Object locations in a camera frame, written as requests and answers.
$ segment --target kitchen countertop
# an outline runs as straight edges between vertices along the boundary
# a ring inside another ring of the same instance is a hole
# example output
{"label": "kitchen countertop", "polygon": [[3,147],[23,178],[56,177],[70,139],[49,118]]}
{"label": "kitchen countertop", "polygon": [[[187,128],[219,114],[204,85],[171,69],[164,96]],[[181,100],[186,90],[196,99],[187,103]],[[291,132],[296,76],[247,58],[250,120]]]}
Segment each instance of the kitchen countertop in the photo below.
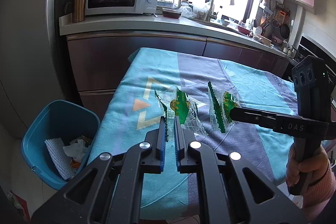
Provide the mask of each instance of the kitchen countertop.
{"label": "kitchen countertop", "polygon": [[155,17],[154,15],[146,14],[99,15],[87,16],[85,21],[77,23],[72,23],[71,14],[59,18],[60,35],[107,30],[164,31],[223,39],[274,53],[286,58],[293,65],[297,64],[284,52],[276,48],[270,48],[245,35],[240,35],[220,28],[205,26],[184,17],[172,19],[163,17],[162,15]]}

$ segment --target black handle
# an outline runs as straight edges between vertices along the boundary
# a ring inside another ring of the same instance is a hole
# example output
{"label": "black handle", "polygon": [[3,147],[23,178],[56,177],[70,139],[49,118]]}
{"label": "black handle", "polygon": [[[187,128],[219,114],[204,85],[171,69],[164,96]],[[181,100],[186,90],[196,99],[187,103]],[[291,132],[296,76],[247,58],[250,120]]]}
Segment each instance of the black handle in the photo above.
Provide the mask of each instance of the black handle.
{"label": "black handle", "polygon": [[[294,138],[295,159],[298,162],[302,162],[308,158],[318,155],[320,145],[320,140]],[[292,195],[303,195],[307,191],[311,176],[312,172],[300,172],[299,182],[292,187],[288,187],[289,193]]]}

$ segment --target green plastic wrapper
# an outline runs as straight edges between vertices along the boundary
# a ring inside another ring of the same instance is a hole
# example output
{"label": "green plastic wrapper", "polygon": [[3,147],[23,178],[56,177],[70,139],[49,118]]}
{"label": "green plastic wrapper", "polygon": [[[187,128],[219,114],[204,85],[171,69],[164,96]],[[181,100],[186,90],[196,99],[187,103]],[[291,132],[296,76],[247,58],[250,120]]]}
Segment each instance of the green plastic wrapper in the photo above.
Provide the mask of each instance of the green plastic wrapper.
{"label": "green plastic wrapper", "polygon": [[173,136],[173,122],[171,120],[174,119],[174,116],[179,116],[182,128],[186,128],[194,134],[208,135],[198,118],[196,102],[189,98],[182,89],[182,86],[174,85],[156,94],[161,110],[163,113],[166,111],[166,117],[168,118],[168,138]]}
{"label": "green plastic wrapper", "polygon": [[209,115],[212,130],[228,132],[238,122],[230,118],[230,110],[240,107],[238,94],[233,90],[217,89],[208,83]]}

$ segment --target red bowl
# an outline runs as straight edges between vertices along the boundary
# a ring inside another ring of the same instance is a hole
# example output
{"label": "red bowl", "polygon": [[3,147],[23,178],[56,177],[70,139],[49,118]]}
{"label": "red bowl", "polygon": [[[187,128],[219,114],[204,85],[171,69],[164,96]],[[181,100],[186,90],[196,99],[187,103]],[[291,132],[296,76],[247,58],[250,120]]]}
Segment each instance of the red bowl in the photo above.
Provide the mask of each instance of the red bowl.
{"label": "red bowl", "polygon": [[245,35],[249,35],[250,32],[251,32],[250,30],[245,29],[245,28],[243,28],[241,26],[237,26],[237,29],[238,29],[239,32],[241,32],[242,34],[245,34]]}

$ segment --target blue trash can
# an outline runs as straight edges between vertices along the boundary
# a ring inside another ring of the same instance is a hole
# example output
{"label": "blue trash can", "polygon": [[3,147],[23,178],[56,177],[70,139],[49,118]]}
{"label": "blue trash can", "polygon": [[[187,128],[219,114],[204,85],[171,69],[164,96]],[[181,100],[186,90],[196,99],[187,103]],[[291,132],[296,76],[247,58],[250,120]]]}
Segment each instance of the blue trash can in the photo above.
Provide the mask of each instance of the blue trash can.
{"label": "blue trash can", "polygon": [[56,100],[48,104],[28,128],[21,144],[22,155],[30,168],[55,190],[67,182],[58,173],[44,141],[61,138],[67,146],[81,135],[93,140],[78,169],[83,169],[89,158],[100,121],[95,113],[73,103]]}

